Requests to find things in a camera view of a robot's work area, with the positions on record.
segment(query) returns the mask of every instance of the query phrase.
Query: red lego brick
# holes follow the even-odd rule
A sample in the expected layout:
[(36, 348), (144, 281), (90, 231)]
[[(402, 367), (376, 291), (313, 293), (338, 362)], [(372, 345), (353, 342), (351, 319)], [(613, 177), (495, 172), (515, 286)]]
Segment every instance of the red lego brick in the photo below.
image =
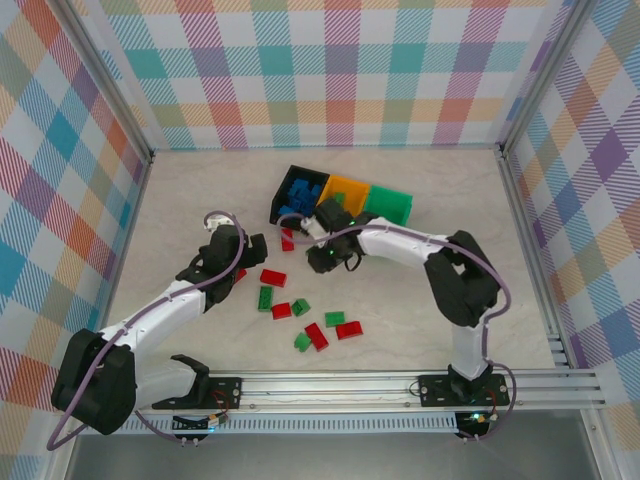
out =
[[(287, 235), (288, 237), (293, 238), (293, 230), (291, 230), (290, 228), (283, 228), (282, 229), (282, 233), (284, 235)], [(292, 252), (295, 249), (295, 246), (293, 244), (293, 242), (290, 242), (289, 240), (287, 240), (284, 237), (281, 237), (282, 240), (282, 251), (283, 252)]]
[(279, 303), (271, 307), (271, 314), (274, 320), (280, 320), (281, 318), (287, 318), (291, 316), (291, 305), (288, 303)]
[(238, 272), (238, 274), (236, 275), (236, 283), (238, 283), (240, 280), (242, 280), (245, 275), (247, 274), (247, 271), (243, 268), (242, 270), (240, 270)]
[(287, 275), (265, 268), (262, 270), (262, 275), (260, 275), (260, 281), (274, 287), (284, 287), (284, 284), (287, 283)]
[(324, 350), (329, 346), (327, 337), (324, 336), (317, 323), (312, 323), (305, 328), (304, 331), (311, 339), (311, 343), (313, 343), (313, 346), (316, 347), (317, 351)]
[(343, 323), (336, 326), (336, 333), (338, 334), (338, 340), (344, 340), (345, 338), (362, 335), (362, 327), (360, 322)]

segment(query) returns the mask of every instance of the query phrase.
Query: plaid wall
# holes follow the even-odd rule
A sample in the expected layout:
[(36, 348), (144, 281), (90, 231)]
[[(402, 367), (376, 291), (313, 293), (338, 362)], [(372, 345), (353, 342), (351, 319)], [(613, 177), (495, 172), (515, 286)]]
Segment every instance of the plaid wall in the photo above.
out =
[(0, 12), (0, 479), (23, 480), (67, 342), (101, 319), (143, 164), (44, 0)]
[(602, 0), (513, 156), (581, 367), (640, 478), (640, 5)]
[(494, 143), (492, 124), (554, 2), (74, 3), (143, 128), (159, 146), (193, 149)]
[(544, 61), (547, 59), (547, 56), (551, 52), (551, 46), (553, 45), (553, 42), (555, 42), (556, 38), (558, 38), (558, 35), (562, 31), (562, 27), (564, 26), (564, 23), (567, 20), (567, 17), (569, 16), (569, 13), (571, 12), (571, 9), (573, 8), (573, 5), (575, 3), (576, 3), (576, 0), (562, 1), (562, 6), (558, 10), (556, 17), (554, 18), (553, 23), (551, 24), (551, 28), (549, 28), (549, 31), (545, 36), (544, 42), (542, 42), (542, 45), (540, 47), (540, 50), (538, 50), (535, 60), (531, 63), (531, 66), (529, 67), (529, 71), (527, 72), (524, 82), (522, 82), (522, 84), (520, 85), (520, 89), (518, 90), (518, 95), (515, 101), (512, 103), (511, 108), (509, 109), (509, 113), (507, 114), (507, 119), (502, 125), (500, 134), (498, 135), (497, 142), (502, 143), (505, 141), (506, 136), (509, 132), (509, 129), (511, 128), (511, 125), (513, 125), (514, 119), (520, 113), (522, 102), (527, 97), (527, 95), (531, 91), (531, 88), (535, 84), (536, 79), (538, 78), (538, 71), (540, 70), (540, 67), (542, 66)]

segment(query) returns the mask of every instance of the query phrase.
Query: orange bin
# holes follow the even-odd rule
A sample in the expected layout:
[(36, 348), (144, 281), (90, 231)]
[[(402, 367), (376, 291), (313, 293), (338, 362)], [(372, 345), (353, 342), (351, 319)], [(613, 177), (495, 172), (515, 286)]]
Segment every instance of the orange bin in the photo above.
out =
[(344, 204), (342, 206), (355, 217), (362, 212), (370, 188), (371, 185), (366, 183), (331, 175), (322, 191), (322, 195), (320, 195), (318, 203), (333, 197), (336, 193), (344, 193)]

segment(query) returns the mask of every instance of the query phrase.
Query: green bin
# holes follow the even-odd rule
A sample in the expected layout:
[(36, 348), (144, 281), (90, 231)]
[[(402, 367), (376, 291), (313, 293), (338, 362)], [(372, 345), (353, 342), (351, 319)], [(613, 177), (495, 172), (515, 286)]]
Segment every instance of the green bin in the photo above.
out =
[(395, 224), (405, 226), (411, 213), (412, 201), (413, 197), (406, 193), (371, 185), (364, 210), (380, 215)]

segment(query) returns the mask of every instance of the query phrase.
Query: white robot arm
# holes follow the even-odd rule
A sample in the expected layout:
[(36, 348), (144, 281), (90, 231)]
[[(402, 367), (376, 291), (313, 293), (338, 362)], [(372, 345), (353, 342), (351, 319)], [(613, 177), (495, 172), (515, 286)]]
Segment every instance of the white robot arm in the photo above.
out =
[[(222, 302), (241, 269), (265, 261), (264, 236), (242, 235), (241, 256), (231, 267), (240, 254), (236, 226), (223, 221), (210, 222), (209, 227), (213, 230), (209, 245), (200, 247), (189, 266), (153, 302), (100, 332), (83, 329), (71, 337), (51, 394), (54, 407), (66, 410), (80, 391), (72, 415), (108, 435), (139, 408), (169, 398), (179, 399), (184, 408), (203, 401), (209, 394), (209, 369), (205, 365), (184, 355), (174, 355), (153, 367), (145, 367), (142, 360), (174, 331)], [(220, 275), (224, 276), (208, 282)], [(134, 316), (137, 320), (131, 324)], [(100, 365), (92, 371), (90, 365), (113, 340)], [(80, 386), (88, 374), (91, 380), (83, 389)]]
[[(318, 205), (301, 228), (315, 239), (350, 228), (351, 233), (318, 243), (308, 251), (309, 264), (318, 273), (344, 263), (357, 268), (365, 255), (385, 257), (412, 268), (425, 269), (436, 303), (452, 323), (453, 358), (449, 366), (452, 389), (461, 400), (472, 399), (484, 388), (492, 368), (483, 352), (481, 316), (497, 302), (500, 285), (470, 258), (444, 245), (458, 246), (491, 266), (476, 241), (467, 232), (453, 236), (426, 235), (367, 212), (353, 218), (333, 199)], [(356, 256), (357, 262), (349, 266)], [(457, 266), (464, 271), (458, 273)]]

